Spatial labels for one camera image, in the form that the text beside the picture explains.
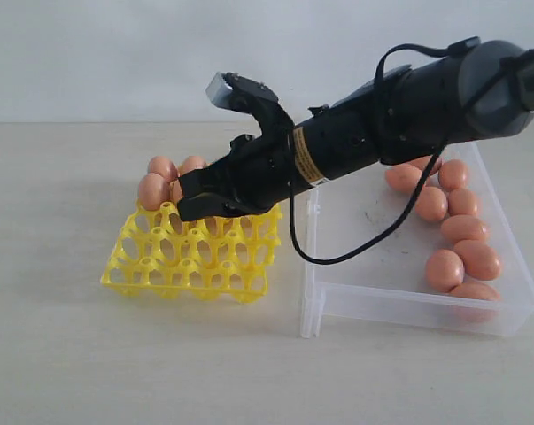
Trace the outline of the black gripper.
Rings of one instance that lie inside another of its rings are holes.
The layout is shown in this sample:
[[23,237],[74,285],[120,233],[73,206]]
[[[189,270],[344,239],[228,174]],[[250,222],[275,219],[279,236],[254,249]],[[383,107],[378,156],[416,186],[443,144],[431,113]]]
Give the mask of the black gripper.
[[183,197],[177,209],[182,221],[260,215],[286,199],[294,169],[292,129],[277,127],[259,137],[240,135],[230,142],[228,161],[180,176]]

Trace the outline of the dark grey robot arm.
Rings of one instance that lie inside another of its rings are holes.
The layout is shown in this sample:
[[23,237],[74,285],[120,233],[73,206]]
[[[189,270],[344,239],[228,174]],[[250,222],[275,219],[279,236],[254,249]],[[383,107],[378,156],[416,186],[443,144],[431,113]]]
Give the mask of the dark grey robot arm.
[[295,123],[264,83],[217,73],[211,103],[251,115],[259,136],[240,135],[229,153],[182,176],[182,220],[259,215],[276,203],[374,163],[429,156],[440,143],[509,137],[534,118],[534,49],[476,37],[423,48],[426,66],[378,67],[375,77]]

